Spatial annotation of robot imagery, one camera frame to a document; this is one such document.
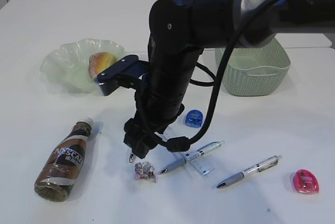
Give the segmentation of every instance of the pink object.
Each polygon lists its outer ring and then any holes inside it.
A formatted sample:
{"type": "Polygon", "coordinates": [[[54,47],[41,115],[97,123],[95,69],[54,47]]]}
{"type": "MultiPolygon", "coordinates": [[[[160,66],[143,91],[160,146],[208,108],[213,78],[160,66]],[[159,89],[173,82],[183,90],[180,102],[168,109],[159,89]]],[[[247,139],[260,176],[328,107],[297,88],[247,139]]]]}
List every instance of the pink object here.
{"type": "Polygon", "coordinates": [[[149,162],[135,164],[135,179],[144,179],[156,183],[155,168],[149,162]]]}
{"type": "Polygon", "coordinates": [[[299,170],[293,178],[295,189],[302,194],[317,194],[319,183],[313,173],[308,170],[299,170]]]}

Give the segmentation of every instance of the crumpled wrapper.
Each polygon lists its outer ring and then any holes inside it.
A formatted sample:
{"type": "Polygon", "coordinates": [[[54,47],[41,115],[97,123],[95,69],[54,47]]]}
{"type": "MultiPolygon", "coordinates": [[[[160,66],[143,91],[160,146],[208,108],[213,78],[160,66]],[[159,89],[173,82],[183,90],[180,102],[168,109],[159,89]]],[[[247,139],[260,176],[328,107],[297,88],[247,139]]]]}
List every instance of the crumpled wrapper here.
{"type": "Polygon", "coordinates": [[[135,179],[136,180],[147,180],[156,183],[156,175],[153,172],[155,168],[149,162],[136,163],[135,164],[135,179]]]}

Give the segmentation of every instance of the black cable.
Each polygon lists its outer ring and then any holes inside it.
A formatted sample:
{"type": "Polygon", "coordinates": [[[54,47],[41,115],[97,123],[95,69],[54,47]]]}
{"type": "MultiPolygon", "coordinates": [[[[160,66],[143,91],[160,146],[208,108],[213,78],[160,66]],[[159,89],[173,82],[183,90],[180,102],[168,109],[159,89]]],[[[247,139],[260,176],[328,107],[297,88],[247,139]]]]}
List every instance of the black cable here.
{"type": "Polygon", "coordinates": [[[261,5],[259,5],[254,12],[246,18],[242,24],[238,27],[238,29],[233,34],[232,38],[230,39],[229,43],[227,44],[227,47],[225,49],[225,52],[223,53],[222,59],[220,61],[220,65],[216,74],[216,78],[214,81],[214,86],[211,92],[209,105],[207,109],[206,118],[204,121],[203,126],[201,127],[200,131],[194,135],[190,140],[190,144],[194,144],[197,142],[208,130],[209,125],[211,123],[211,120],[213,118],[217,98],[220,91],[221,81],[224,76],[224,72],[226,69],[226,66],[228,64],[230,55],[232,51],[234,50],[235,44],[238,42],[240,36],[244,32],[244,30],[247,28],[247,26],[252,23],[260,14],[262,14],[264,11],[266,11],[269,7],[271,7],[273,4],[278,2],[279,0],[265,0],[261,5]]]}
{"type": "Polygon", "coordinates": [[[146,114],[144,113],[144,107],[142,103],[142,97],[140,91],[135,91],[135,100],[137,103],[137,110],[140,111],[140,117],[142,119],[142,123],[144,125],[144,128],[146,129],[149,136],[157,143],[164,147],[166,147],[166,142],[163,141],[160,137],[158,137],[153,131],[151,130],[148,119],[146,117],[146,114]]]}
{"type": "Polygon", "coordinates": [[[209,70],[209,68],[207,68],[206,66],[202,65],[201,63],[197,63],[196,65],[199,69],[201,69],[202,71],[206,72],[207,75],[209,75],[212,79],[213,82],[201,82],[201,81],[196,81],[191,79],[189,81],[190,84],[193,85],[197,85],[197,86],[202,86],[202,87],[210,87],[214,85],[214,80],[215,80],[215,75],[212,71],[209,70]]]}

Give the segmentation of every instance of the green basket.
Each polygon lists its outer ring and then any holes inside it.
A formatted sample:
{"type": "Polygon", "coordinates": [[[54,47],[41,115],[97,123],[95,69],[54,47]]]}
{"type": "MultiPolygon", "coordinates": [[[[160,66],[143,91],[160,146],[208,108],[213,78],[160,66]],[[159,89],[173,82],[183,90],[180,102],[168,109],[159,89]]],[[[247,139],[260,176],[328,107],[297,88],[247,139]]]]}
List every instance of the green basket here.
{"type": "MultiPolygon", "coordinates": [[[[225,49],[215,49],[219,65],[225,49]]],[[[264,96],[274,92],[291,62],[276,39],[257,49],[234,49],[225,70],[223,84],[235,96],[264,96]]]]}

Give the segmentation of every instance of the bun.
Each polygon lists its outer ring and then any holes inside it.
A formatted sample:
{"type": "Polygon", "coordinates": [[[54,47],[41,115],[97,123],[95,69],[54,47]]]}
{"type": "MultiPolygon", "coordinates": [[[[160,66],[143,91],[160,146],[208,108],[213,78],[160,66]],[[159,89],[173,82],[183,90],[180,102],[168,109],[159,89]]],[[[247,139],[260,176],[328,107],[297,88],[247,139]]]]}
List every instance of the bun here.
{"type": "Polygon", "coordinates": [[[99,73],[110,67],[116,62],[116,57],[109,52],[99,52],[90,56],[88,65],[88,74],[92,79],[96,78],[99,73]]]}

